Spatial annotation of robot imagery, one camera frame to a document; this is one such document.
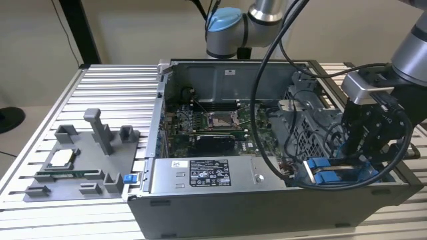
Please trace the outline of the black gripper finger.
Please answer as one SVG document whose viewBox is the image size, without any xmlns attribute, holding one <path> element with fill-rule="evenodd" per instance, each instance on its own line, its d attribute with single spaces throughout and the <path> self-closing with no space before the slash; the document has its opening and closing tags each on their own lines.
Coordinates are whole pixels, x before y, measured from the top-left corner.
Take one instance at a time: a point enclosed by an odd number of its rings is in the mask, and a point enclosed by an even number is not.
<svg viewBox="0 0 427 240">
<path fill-rule="evenodd" d="M 350 158 L 360 156 L 359 145 L 364 135 L 364 112 L 363 106 L 355 104 L 351 99 L 347 100 L 343 113 L 343 129 L 347 134 L 347 140 L 343 147 L 343 153 Z"/>
<path fill-rule="evenodd" d="M 391 155 L 388 154 L 388 142 L 372 138 L 366 142 L 366 158 L 370 162 L 390 162 Z"/>
</svg>

